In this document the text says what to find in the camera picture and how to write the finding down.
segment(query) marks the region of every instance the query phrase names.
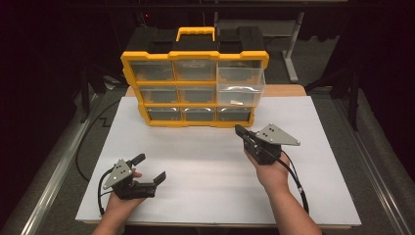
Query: black cable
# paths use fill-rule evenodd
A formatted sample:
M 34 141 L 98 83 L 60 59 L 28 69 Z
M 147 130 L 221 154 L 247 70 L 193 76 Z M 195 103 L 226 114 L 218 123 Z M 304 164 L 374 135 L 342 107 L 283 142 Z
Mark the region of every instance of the black cable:
M 260 151 L 263 151 L 265 154 L 267 154 L 268 156 L 270 156 L 270 157 L 272 157 L 272 158 L 275 158 L 275 156 L 274 155 L 272 155 L 271 153 L 269 153 L 267 150 L 265 150 L 265 149 L 263 149 L 263 148 L 261 148 L 261 150 Z M 297 184 L 297 188 L 299 189 L 299 192 L 300 192 L 300 195 L 301 195 L 301 200 L 302 200 L 302 207 L 304 208 L 304 210 L 307 212 L 307 213 L 309 213 L 309 208 L 308 208 L 308 201 L 307 201 L 307 198 L 306 198 L 306 196 L 305 196 L 305 192 L 304 192 L 304 189 L 302 188 L 302 185 L 301 185 L 301 183 L 300 183 L 300 180 L 299 180 L 299 176 L 297 175 L 297 171 L 296 171 L 296 168 L 294 167 L 294 164 L 293 164 L 293 162 L 291 161 L 291 159 L 290 159 L 290 157 L 288 156 L 288 154 L 286 153 L 286 152 L 284 152 L 284 151 L 281 151 L 282 153 L 284 153 L 286 156 L 287 156 L 287 158 L 288 158 L 288 160 L 290 161 L 290 163 L 291 163 L 291 165 L 293 166 L 293 170 L 294 171 L 292 171 L 291 169 L 290 169 L 290 167 L 286 164 L 286 163 L 284 163 L 283 161 L 281 161 L 280 160 L 280 158 L 277 158 L 277 162 L 278 163 L 280 163 L 289 173 L 290 173 L 290 175 L 293 177 L 293 179 L 294 179 L 294 181 L 296 182 L 296 184 Z
M 106 194 L 109 194 L 109 193 L 113 193 L 113 190 L 111 190 L 111 191 L 108 191 L 108 192 L 105 192 L 105 193 L 101 194 L 101 195 L 100 195 L 100 197 L 102 197 L 102 196 L 104 196 L 104 195 L 106 195 Z
M 91 122 L 91 124 L 88 126 L 88 128 L 85 131 L 85 134 L 82 136 L 82 139 L 79 142 L 79 146 L 76 149 L 76 154 L 75 154 L 75 164 L 76 164 L 76 169 L 79 172 L 80 176 L 82 176 L 83 179 L 86 180 L 86 182 L 89 182 L 89 178 L 85 176 L 85 174 L 83 174 L 82 170 L 79 167 L 79 150 L 82 147 L 82 144 L 86 138 L 86 136 L 88 135 L 89 131 L 91 130 L 92 126 L 94 125 L 94 123 L 101 117 L 101 115 L 104 114 L 104 112 L 106 112 L 109 108 L 111 108 L 112 106 L 114 106 L 116 103 L 119 103 L 120 100 L 117 100 L 115 102 L 113 102 L 112 104 L 108 105 L 105 109 L 103 109 L 98 115 L 97 117 L 95 117 L 95 119 Z
M 104 181 L 104 179 L 105 179 L 105 177 L 108 175 L 108 174 L 110 174 L 111 172 L 113 171 L 113 169 L 111 168 L 111 169 L 109 169 L 109 170 L 107 170 L 104 174 L 103 174 L 103 176 L 101 176 L 101 179 L 100 179 L 100 182 L 98 183 L 98 208 L 100 209 L 100 214 L 101 215 L 104 215 L 104 213 L 105 213 L 105 210 L 104 210 L 104 208 L 103 208 L 103 205 L 102 205 L 102 203 L 101 203 L 101 197 L 103 196 L 103 195 L 105 195 L 105 194 L 101 194 L 101 186 L 102 186 L 102 184 L 103 184 L 103 181 Z
M 273 36 L 271 37 L 271 39 L 268 39 L 267 41 L 265 41 L 263 44 L 266 46 L 268 43 L 270 43 L 271 41 L 273 41 L 274 39 L 278 38 L 278 36 Z

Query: plastic drawer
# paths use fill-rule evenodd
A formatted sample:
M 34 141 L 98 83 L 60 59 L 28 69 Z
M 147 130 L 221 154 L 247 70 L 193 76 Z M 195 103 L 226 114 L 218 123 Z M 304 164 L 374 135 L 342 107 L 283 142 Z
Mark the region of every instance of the plastic drawer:
M 213 103 L 215 86 L 178 86 L 182 103 Z
M 170 61 L 132 61 L 131 68 L 137 80 L 173 80 Z
M 261 61 L 219 61 L 216 78 L 220 83 L 257 84 L 263 77 Z
M 248 121 L 252 108 L 217 108 L 217 120 Z
M 175 86 L 140 86 L 145 103 L 177 103 Z
M 216 63 L 212 60 L 174 61 L 177 80 L 215 80 Z
M 181 110 L 185 120 L 214 120 L 214 108 L 182 108 Z
M 218 85 L 218 106 L 256 107 L 263 91 L 262 85 Z
M 179 108 L 147 108 L 150 120 L 181 120 Z

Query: white board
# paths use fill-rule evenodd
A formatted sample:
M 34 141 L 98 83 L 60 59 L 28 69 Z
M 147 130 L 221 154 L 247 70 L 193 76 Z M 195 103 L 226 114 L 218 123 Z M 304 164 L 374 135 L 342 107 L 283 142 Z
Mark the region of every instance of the white board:
M 344 178 L 310 97 L 263 97 L 254 125 L 261 130 L 274 123 L 300 142 L 283 146 L 292 158 L 308 199 L 310 216 L 319 225 L 360 225 Z M 102 174 L 118 159 L 145 153 L 138 165 L 152 182 L 166 171 L 156 197 L 147 199 L 129 218 L 131 223 L 163 224 L 275 224 L 268 198 L 254 166 L 243 152 L 233 128 L 148 126 L 139 116 L 135 97 L 122 98 L 111 131 L 97 162 L 76 219 L 97 222 L 97 188 Z M 290 177 L 290 188 L 300 194 Z M 107 204 L 108 195 L 103 197 Z

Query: wire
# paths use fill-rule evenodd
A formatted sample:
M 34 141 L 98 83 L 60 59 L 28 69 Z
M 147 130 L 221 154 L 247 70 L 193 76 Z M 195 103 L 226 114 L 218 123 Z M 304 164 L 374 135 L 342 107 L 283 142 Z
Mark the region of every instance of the wire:
M 94 123 L 101 117 L 101 115 L 103 115 L 107 110 L 109 110 L 112 106 L 114 106 L 115 104 L 119 103 L 120 100 L 117 100 L 115 102 L 113 102 L 112 104 L 108 105 L 105 109 L 103 109 L 98 115 L 97 117 L 95 117 L 95 119 L 91 122 L 91 124 L 88 126 L 88 128 L 85 131 L 85 134 L 82 136 L 82 139 L 79 142 L 79 146 L 76 150 L 76 155 L 75 155 L 75 164 L 76 164 L 76 169 L 79 172 L 80 176 L 82 176 L 83 179 L 85 179 L 86 182 L 89 182 L 89 178 L 85 176 L 85 174 L 83 174 L 82 170 L 79 167 L 79 150 L 82 147 L 83 142 L 85 141 L 86 136 L 88 135 L 89 131 L 91 130 L 92 126 L 94 125 Z
M 116 42 L 118 44 L 119 53 L 122 53 L 121 44 L 119 43 L 118 34 L 116 33 L 115 26 L 114 26 L 114 17 L 113 17 L 113 14 L 111 12 L 108 12 L 108 15 L 110 17 L 111 26 L 113 27 L 113 33 L 114 33 Z
M 102 202 L 101 202 L 101 197 L 102 197 L 103 195 L 105 195 L 105 194 L 106 194 L 106 193 L 101 194 L 101 186 L 102 186 L 102 184 L 103 184 L 104 178 L 105 178 L 108 174 L 110 174 L 112 171 L 113 171 L 113 169 L 112 169 L 112 168 L 111 168 L 111 169 L 109 169 L 109 170 L 107 170 L 107 171 L 103 174 L 103 176 L 101 176 L 100 182 L 98 183 L 98 208 L 100 209 L 100 214 L 101 214 L 101 215 L 104 215 L 104 213 L 105 213 L 105 210 L 104 210 L 103 205 L 102 205 Z
M 265 41 L 265 42 L 264 42 L 265 46 L 266 46 L 268 43 L 270 43 L 271 41 L 273 41 L 274 39 L 277 39 L 277 38 L 278 38 L 278 36 L 273 36 L 273 37 L 271 37 L 270 39 L 268 39 L 267 41 Z
M 104 195 L 106 195 L 106 194 L 109 194 L 109 193 L 113 193 L 113 191 L 114 191 L 114 190 L 111 190 L 111 191 L 105 192 L 105 193 L 101 194 L 101 195 L 100 195 L 100 197 L 102 197 L 102 196 L 104 196 Z
M 206 21 L 205 21 L 205 12 L 202 12 L 202 16 L 204 18 L 204 26 L 206 26 Z
M 274 155 L 272 155 L 271 153 L 269 153 L 266 149 L 261 148 L 261 149 L 260 149 L 260 151 L 263 151 L 263 152 L 264 152 L 265 154 L 267 154 L 268 156 L 270 156 L 270 157 L 272 157 L 272 158 L 275 158 L 275 156 L 274 156 Z M 281 160 L 280 160 L 280 158 L 277 158 L 277 162 L 278 162 L 278 163 L 280 163 L 280 164 L 281 164 L 284 168 L 286 168 L 286 169 L 287 169 L 287 171 L 290 173 L 290 175 L 293 177 L 294 181 L 295 181 L 295 182 L 296 182 L 296 184 L 297 184 L 297 188 L 299 189 L 300 195 L 301 195 L 302 207 L 304 208 L 304 210 L 305 210 L 307 213 L 309 213 L 308 201 L 307 201 L 307 198 L 306 198 L 306 196 L 305 196 L 304 189 L 302 188 L 302 185 L 301 185 L 301 183 L 300 183 L 299 176 L 297 175 L 296 168 L 294 167 L 294 164 L 293 164 L 293 162 L 291 161 L 291 159 L 290 159 L 290 157 L 288 156 L 288 154 L 287 154 L 285 151 L 283 151 L 283 150 L 282 150 L 281 152 L 282 152 L 282 153 L 284 153 L 284 154 L 287 156 L 288 160 L 290 161 L 291 165 L 293 166 L 293 170 L 294 170 L 294 171 L 292 171 L 292 170 L 290 169 L 290 167 L 289 167 L 286 163 L 284 163 L 283 161 L 281 161 Z
M 140 12 L 141 20 L 143 20 L 143 23 L 140 24 L 140 26 L 147 27 L 146 19 L 144 19 L 143 12 Z

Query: forearm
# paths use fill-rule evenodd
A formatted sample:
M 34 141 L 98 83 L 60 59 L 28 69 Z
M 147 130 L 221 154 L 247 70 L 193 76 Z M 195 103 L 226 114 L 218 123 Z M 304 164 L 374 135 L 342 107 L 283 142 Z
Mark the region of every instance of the forearm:
M 267 193 L 281 235 L 321 235 L 320 228 L 305 212 L 288 188 L 280 189 L 276 193 Z
M 106 212 L 92 234 L 116 235 L 127 219 L 128 216 L 119 217 L 119 214 L 113 215 L 110 212 Z

